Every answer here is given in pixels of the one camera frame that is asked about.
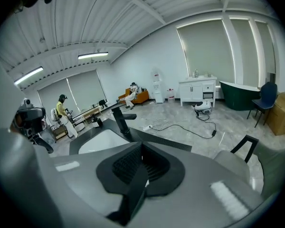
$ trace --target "bathroom vanity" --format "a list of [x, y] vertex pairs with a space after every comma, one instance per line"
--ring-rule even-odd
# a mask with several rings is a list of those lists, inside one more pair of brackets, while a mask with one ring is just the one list
[[216, 77], [199, 76], [197, 78], [189, 77], [179, 82], [180, 88], [180, 105], [183, 102], [212, 102], [215, 106], [216, 97]]

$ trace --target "person sitting on sofa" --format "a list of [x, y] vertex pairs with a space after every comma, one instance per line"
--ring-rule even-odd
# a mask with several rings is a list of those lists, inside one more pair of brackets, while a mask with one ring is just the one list
[[124, 100], [125, 100], [125, 103], [127, 104], [127, 106], [125, 108], [129, 108], [130, 107], [130, 109], [132, 110], [133, 107], [134, 107], [134, 104], [131, 101], [135, 99], [136, 93], [138, 91], [138, 86], [137, 86], [137, 84], [135, 82], [131, 83], [130, 91], [132, 93], [130, 95], [126, 96], [124, 98]]

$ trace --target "fluorescent light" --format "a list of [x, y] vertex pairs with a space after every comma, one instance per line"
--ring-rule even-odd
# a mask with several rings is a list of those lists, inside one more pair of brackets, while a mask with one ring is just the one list
[[229, 16], [229, 19], [249, 20], [249, 18], [240, 17], [240, 16]]
[[42, 70], [43, 70], [43, 67], [36, 68], [35, 70], [33, 70], [33, 71], [31, 71], [31, 72], [25, 74], [23, 77], [21, 77], [20, 79], [16, 80], [16, 81], [14, 82], [14, 84], [18, 85], [18, 84], [20, 84], [22, 81], [26, 80], [27, 78], [33, 76], [34, 74], [36, 74], [36, 73], [38, 73], [38, 72], [40, 72], [40, 71], [42, 71]]
[[108, 54], [109, 54], [108, 52], [97, 52], [97, 53], [83, 54], [83, 55], [79, 55], [78, 59], [84, 59], [84, 58], [89, 58], [89, 57], [100, 57], [100, 56], [106, 56]]

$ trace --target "sink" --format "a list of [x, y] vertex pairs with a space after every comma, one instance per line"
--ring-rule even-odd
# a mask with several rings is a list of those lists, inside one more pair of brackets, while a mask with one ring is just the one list
[[106, 150], [126, 143], [129, 143], [129, 141], [126, 141], [124, 138], [117, 135], [112, 130], [107, 129], [85, 142], [85, 144], [82, 145], [79, 149], [78, 153], [84, 154]]

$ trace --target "tiled floor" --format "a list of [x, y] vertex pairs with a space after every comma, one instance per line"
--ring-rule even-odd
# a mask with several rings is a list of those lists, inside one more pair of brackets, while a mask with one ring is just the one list
[[[155, 128], [163, 129], [171, 124], [179, 124], [182, 127], [193, 131], [204, 137], [210, 137], [214, 130], [214, 125], [204, 123], [196, 119], [195, 112], [191, 109], [190, 104], [180, 106], [180, 102], [165, 102], [156, 104], [155, 102], [146, 102], [143, 105], [137, 105], [133, 110], [127, 110], [122, 106], [122, 111], [127, 113], [137, 114], [135, 120], [127, 120], [130, 127], [143, 131], [143, 128], [152, 124]], [[101, 119], [104, 121], [107, 118], [114, 119], [110, 113], [105, 111], [101, 114]], [[210, 120], [216, 123], [217, 134], [212, 139], [203, 139], [192, 133], [189, 133], [180, 127], [173, 126], [164, 131], [149, 129], [148, 133], [156, 136], [184, 143], [192, 146], [192, 153], [201, 154], [210, 158], [214, 158], [219, 151], [233, 149], [243, 137], [248, 134], [262, 141], [266, 146], [272, 149], [285, 148], [285, 135], [275, 136], [270, 128], [263, 126], [263, 119], [258, 126], [254, 128], [256, 119], [255, 113], [252, 112], [249, 119], [246, 120], [248, 111], [234, 111], [225, 106], [223, 102], [216, 102], [215, 108], [210, 115]], [[88, 125], [79, 134], [88, 131], [92, 126]], [[68, 155], [69, 144], [71, 140], [67, 137], [57, 141], [53, 146], [54, 152], [51, 157]], [[245, 144], [237, 154], [241, 158], [245, 158], [250, 144]], [[250, 183], [254, 189], [261, 192], [263, 187], [263, 172], [262, 167], [255, 155], [252, 155], [249, 162]]]

